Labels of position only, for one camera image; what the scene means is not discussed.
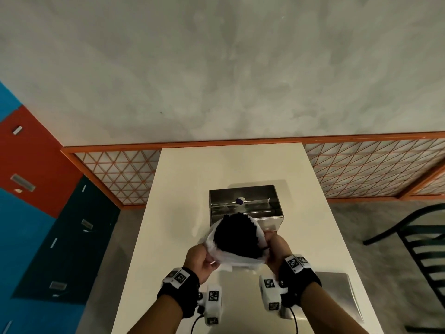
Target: red wall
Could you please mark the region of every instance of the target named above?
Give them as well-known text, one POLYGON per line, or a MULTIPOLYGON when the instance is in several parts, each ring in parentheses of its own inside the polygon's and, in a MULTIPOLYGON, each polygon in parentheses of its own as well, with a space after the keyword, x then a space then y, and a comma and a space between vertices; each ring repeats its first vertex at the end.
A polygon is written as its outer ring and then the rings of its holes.
POLYGON ((62 145, 24 107, 0 122, 0 187, 39 210, 57 218, 82 173, 66 158, 62 145), (14 135, 18 126, 23 129, 14 135), (36 189, 26 190, 11 180, 25 178, 36 189))

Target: hand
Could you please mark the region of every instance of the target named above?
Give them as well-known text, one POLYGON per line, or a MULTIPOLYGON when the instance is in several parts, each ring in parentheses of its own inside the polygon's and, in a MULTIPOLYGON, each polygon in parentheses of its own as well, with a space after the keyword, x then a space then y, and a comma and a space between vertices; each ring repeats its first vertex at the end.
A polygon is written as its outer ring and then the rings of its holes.
POLYGON ((202 285, 207 281, 210 274, 219 267, 219 263, 213 262, 213 258, 207 253, 207 249, 203 244, 193 246, 186 255, 184 267, 191 269, 198 277, 199 284, 202 285))
POLYGON ((264 231, 264 236, 269 246, 269 257, 266 260, 266 264, 278 279, 280 266, 285 258, 292 255, 292 251, 286 240, 275 231, 264 231))

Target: forearm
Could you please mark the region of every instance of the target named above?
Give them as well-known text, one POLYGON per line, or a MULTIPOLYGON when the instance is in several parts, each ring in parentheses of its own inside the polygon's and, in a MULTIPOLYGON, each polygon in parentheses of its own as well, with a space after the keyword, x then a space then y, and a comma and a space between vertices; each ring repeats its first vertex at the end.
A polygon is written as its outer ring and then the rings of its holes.
POLYGON ((160 296, 128 334, 175 334, 182 309, 170 295, 160 296))
POLYGON ((315 334, 367 334, 317 283, 311 283, 301 295, 301 308, 315 334))

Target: orange frame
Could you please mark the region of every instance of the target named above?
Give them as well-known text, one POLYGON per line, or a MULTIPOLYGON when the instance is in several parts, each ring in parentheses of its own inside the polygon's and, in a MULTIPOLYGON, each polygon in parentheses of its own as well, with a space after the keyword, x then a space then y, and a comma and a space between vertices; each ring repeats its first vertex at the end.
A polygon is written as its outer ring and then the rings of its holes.
MULTIPOLYGON (((402 133, 402 134, 362 134, 362 135, 339 135, 339 136, 315 136, 315 137, 291 137, 291 138, 261 138, 261 139, 235 139, 220 141, 182 141, 165 143, 142 143, 142 144, 116 144, 116 145, 85 145, 66 146, 62 153, 103 193, 110 198, 122 210, 144 208, 145 205, 123 205, 119 199, 105 186, 75 155, 76 152, 97 151, 138 151, 138 150, 161 150, 165 148, 200 147, 200 146, 226 146, 226 145, 252 145, 252 144, 277 144, 277 143, 344 143, 361 141, 396 141, 406 139, 435 139, 445 138, 445 131, 402 133)), ((445 195, 414 196, 413 194, 425 187, 432 180, 445 172, 445 158, 436 166, 428 170, 414 183, 404 188, 395 197, 363 197, 363 198, 330 198, 328 202, 372 202, 372 201, 395 201, 395 200, 423 200, 423 199, 445 199, 445 195)))

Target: white plastic bag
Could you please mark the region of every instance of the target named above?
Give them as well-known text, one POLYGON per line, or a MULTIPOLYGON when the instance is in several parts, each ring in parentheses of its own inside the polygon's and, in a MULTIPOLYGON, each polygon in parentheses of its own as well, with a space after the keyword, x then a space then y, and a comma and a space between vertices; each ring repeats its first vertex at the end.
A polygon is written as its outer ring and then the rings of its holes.
MULTIPOLYGON (((256 226, 256 236, 258 237, 258 245, 260 248, 265 248, 267 247, 267 242, 266 242, 266 238, 264 237, 264 232, 263 230, 259 227, 258 223, 256 222, 255 219, 253 219, 252 217, 248 216, 249 219, 251 220, 251 222, 253 222, 256 226)), ((259 268, 259 266, 261 264, 264 264, 266 261, 267 256, 269 255, 269 249, 266 248, 263 251, 263 256, 261 258, 258 259, 253 259, 253 258, 247 258, 247 257, 242 257, 242 256, 238 256, 234 253, 230 253, 230 252, 225 252, 225 251, 221 251, 220 249, 218 249, 216 247, 216 244, 214 242, 214 235, 215 235, 215 230, 218 227, 218 225, 220 224, 222 219, 218 220, 216 223, 214 223, 212 225, 212 227, 210 227, 210 231, 207 235, 205 244, 207 247, 207 251, 208 253, 217 261, 221 264, 221 269, 222 270, 227 270, 227 271, 231 271, 232 270, 232 266, 238 266, 238 267, 248 267, 251 269, 257 269, 259 268)))

